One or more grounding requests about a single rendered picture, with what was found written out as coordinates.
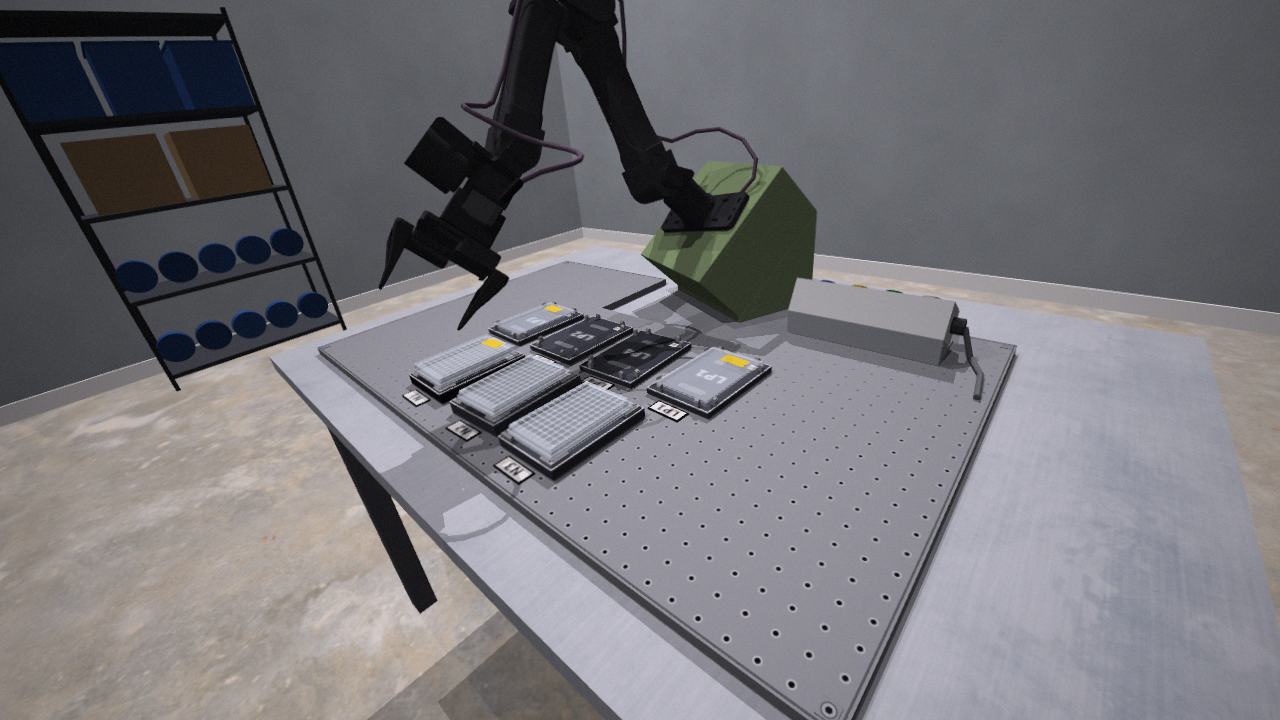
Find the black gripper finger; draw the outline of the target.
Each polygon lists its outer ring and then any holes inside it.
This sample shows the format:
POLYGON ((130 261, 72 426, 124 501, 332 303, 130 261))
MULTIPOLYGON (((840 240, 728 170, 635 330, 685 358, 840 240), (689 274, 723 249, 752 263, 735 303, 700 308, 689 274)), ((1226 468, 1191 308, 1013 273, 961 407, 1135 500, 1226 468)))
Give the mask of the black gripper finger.
POLYGON ((390 275, 390 272, 393 270, 393 268, 396 266, 396 263, 401 258, 401 252, 404 249, 404 243, 407 242, 407 240, 410 240, 410 234, 412 233, 413 227, 415 225, 410 224, 410 222, 404 222, 404 219, 402 219, 399 217, 396 218, 396 222, 394 222, 394 224, 393 224, 393 227, 390 229, 390 234, 389 234, 389 237, 387 240, 385 270, 384 270, 384 273, 381 275, 381 281, 380 281, 380 284, 378 287, 379 290, 381 290, 383 286, 387 283, 387 281, 388 281, 388 278, 390 275))
POLYGON ((497 275, 497 273, 493 273, 474 295, 474 299, 468 304, 468 307, 465 315, 462 316, 457 331, 461 331, 465 327, 465 324, 470 320, 470 318, 474 316, 474 313, 476 313, 479 307, 483 307, 484 304, 486 304, 490 299, 493 299, 502 288, 506 287, 506 284, 507 281, 504 278, 497 275))

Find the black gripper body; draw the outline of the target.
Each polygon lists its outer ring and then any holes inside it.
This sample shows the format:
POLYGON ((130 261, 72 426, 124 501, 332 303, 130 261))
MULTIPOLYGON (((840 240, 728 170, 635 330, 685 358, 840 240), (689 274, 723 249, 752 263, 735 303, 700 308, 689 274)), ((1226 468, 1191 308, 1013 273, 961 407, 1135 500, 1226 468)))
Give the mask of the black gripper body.
POLYGON ((410 234, 411 240, 408 240, 404 249, 428 260, 428 263, 433 263, 435 266, 443 269, 451 260, 458 266, 465 268, 465 270, 477 275, 477 281, 484 281, 493 273, 497 273, 497 275, 500 275, 507 282, 509 281, 508 275, 495 269, 500 261, 499 254, 492 251, 492 249, 486 249, 483 243, 472 240, 468 234, 456 229, 447 222, 443 222, 431 211, 422 211, 412 232, 410 234))

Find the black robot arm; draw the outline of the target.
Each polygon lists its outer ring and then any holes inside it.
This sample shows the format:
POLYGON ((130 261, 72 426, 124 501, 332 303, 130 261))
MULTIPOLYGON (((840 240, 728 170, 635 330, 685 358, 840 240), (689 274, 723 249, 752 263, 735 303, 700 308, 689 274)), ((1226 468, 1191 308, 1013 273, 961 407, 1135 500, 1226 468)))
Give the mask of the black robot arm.
POLYGON ((692 181, 695 173, 678 167, 671 149, 666 151, 625 64, 614 29, 618 23, 614 6, 614 0, 520 0, 492 119, 518 133, 507 135, 492 126, 484 149, 445 118, 436 117, 404 161, 443 193, 454 193, 439 217, 443 222, 492 249, 506 222, 500 213, 515 196, 509 183, 536 167, 541 156, 541 146, 529 137, 544 140, 541 110, 557 42, 572 53, 595 94, 620 150, 622 176, 632 197, 641 204, 663 199, 671 209, 660 229, 733 228, 749 195, 707 193, 692 181), (466 176, 468 181, 460 188, 466 176))

